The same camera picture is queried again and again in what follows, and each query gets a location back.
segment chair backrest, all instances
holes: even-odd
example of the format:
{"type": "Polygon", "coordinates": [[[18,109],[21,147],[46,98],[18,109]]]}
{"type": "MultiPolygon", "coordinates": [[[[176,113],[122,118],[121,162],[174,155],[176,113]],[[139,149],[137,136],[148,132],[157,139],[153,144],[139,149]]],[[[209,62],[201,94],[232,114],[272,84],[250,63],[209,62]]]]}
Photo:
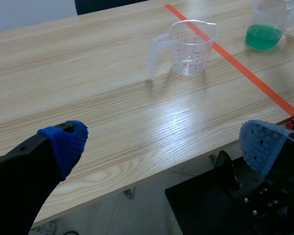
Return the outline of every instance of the chair backrest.
{"type": "Polygon", "coordinates": [[[129,5],[146,0],[75,0],[78,15],[129,5]]]}

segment wood grain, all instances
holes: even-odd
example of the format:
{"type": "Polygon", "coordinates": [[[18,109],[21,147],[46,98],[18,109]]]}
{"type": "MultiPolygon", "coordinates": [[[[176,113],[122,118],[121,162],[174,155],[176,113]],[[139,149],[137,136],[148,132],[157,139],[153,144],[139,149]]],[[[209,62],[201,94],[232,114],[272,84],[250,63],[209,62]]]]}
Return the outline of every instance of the wood grain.
{"type": "Polygon", "coordinates": [[[163,52],[147,80],[151,39],[178,21],[165,3],[219,24],[217,42],[294,106],[294,31],[275,50],[248,49],[250,1],[150,0],[0,33],[0,155],[66,120],[90,132],[34,226],[222,149],[249,119],[288,118],[215,51],[193,78],[163,52]]]}

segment white wall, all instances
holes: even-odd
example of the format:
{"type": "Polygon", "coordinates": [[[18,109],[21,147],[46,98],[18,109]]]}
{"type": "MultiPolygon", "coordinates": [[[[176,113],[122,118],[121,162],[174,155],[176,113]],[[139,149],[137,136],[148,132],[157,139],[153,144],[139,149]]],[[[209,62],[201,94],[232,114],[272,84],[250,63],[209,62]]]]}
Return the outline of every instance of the white wall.
{"type": "Polygon", "coordinates": [[[0,0],[0,31],[76,16],[74,0],[0,0]]]}

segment measuring cup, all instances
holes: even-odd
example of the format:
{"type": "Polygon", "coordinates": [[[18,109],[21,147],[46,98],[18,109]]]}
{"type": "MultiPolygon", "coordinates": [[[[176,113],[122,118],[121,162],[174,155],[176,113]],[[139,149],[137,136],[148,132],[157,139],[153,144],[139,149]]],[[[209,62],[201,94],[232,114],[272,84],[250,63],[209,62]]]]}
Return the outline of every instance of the measuring cup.
{"type": "Polygon", "coordinates": [[[218,34],[215,23],[187,20],[174,23],[168,33],[154,38],[150,44],[148,76],[155,71],[158,53],[164,47],[171,52],[172,69],[182,76],[195,76],[204,71],[209,53],[218,34]],[[208,41],[199,37],[187,24],[192,23],[209,37],[208,41]]]}
{"type": "Polygon", "coordinates": [[[254,14],[246,33],[253,48],[274,47],[286,30],[294,29],[294,0],[255,0],[254,14]]]}

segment blue silicone finger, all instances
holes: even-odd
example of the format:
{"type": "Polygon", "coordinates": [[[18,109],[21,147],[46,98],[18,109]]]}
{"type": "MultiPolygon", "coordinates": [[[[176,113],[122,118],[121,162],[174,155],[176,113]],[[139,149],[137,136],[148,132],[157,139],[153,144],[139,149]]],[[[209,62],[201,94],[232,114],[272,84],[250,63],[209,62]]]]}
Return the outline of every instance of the blue silicone finger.
{"type": "Polygon", "coordinates": [[[265,178],[292,131],[260,120],[249,120],[240,131],[243,157],[248,165],[265,178]]]}
{"type": "Polygon", "coordinates": [[[81,121],[67,121],[76,124],[75,130],[68,133],[61,128],[49,126],[38,130],[38,134],[47,136],[50,139],[53,154],[64,181],[73,169],[76,159],[84,152],[88,138],[87,126],[81,121]]]}

